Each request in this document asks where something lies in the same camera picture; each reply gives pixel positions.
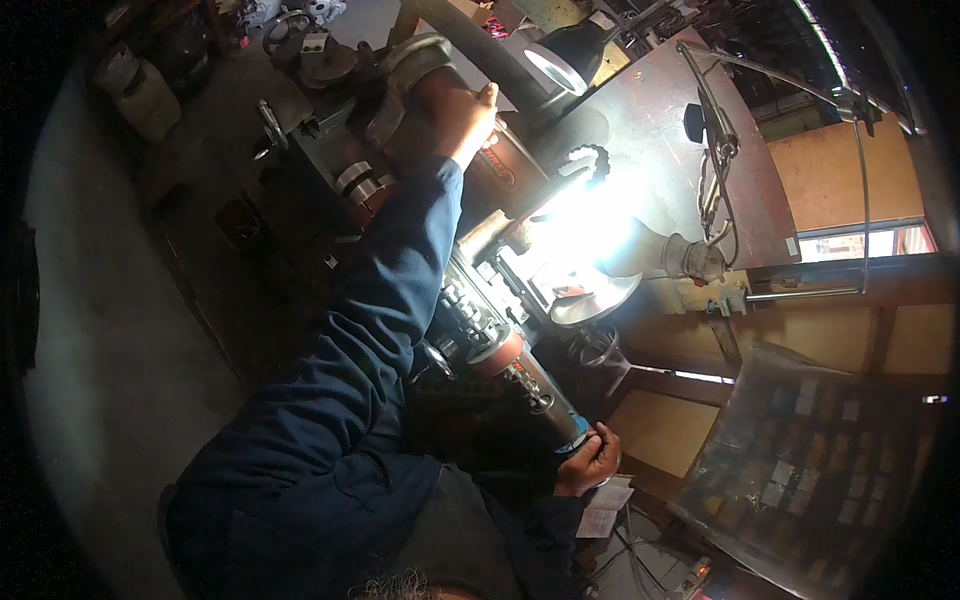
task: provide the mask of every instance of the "person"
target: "person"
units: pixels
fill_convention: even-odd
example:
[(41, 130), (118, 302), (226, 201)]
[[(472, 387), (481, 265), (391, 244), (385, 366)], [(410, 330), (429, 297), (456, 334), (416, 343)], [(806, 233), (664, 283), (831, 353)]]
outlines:
[(306, 349), (194, 458), (161, 509), (181, 584), (204, 598), (569, 598), (581, 496), (616, 472), (603, 423), (523, 515), (400, 451), (413, 345), (433, 318), (464, 170), (494, 142), (497, 87), (452, 90), (436, 152), (340, 273)]

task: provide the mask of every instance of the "black lamp shade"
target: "black lamp shade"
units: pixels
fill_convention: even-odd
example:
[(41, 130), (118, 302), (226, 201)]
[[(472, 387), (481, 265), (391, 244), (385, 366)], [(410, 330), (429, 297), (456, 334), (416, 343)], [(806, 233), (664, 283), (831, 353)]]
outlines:
[(600, 68), (609, 32), (585, 18), (550, 32), (523, 53), (544, 75), (574, 96), (582, 96)]

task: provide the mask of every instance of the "window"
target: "window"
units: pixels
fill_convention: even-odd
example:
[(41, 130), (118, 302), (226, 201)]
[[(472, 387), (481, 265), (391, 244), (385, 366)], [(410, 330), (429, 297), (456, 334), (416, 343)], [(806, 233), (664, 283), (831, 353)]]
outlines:
[[(863, 225), (801, 231), (803, 262), (863, 258)], [(870, 257), (936, 252), (923, 219), (871, 223)]]

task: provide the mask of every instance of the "hand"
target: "hand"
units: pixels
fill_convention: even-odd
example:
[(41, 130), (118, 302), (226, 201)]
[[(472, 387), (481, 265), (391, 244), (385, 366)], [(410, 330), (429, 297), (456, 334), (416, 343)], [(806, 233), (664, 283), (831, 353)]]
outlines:
[(451, 89), (445, 94), (435, 111), (438, 155), (449, 156), (466, 171), (478, 150), (496, 143), (493, 123), (498, 91), (497, 84), (487, 84), (479, 92)]
[(590, 488), (607, 481), (620, 467), (619, 436), (600, 421), (597, 422), (597, 431), (590, 430), (587, 435), (587, 441), (577, 453), (557, 469), (553, 495), (582, 496)]

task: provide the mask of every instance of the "paper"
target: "paper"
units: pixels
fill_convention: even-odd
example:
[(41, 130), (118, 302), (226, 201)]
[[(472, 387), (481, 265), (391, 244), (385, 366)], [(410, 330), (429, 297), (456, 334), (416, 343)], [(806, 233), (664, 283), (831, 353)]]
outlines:
[(580, 519), (577, 538), (608, 538), (613, 531), (616, 514), (627, 503), (634, 489), (630, 487), (633, 477), (614, 475), (610, 481), (600, 486), (590, 499)]

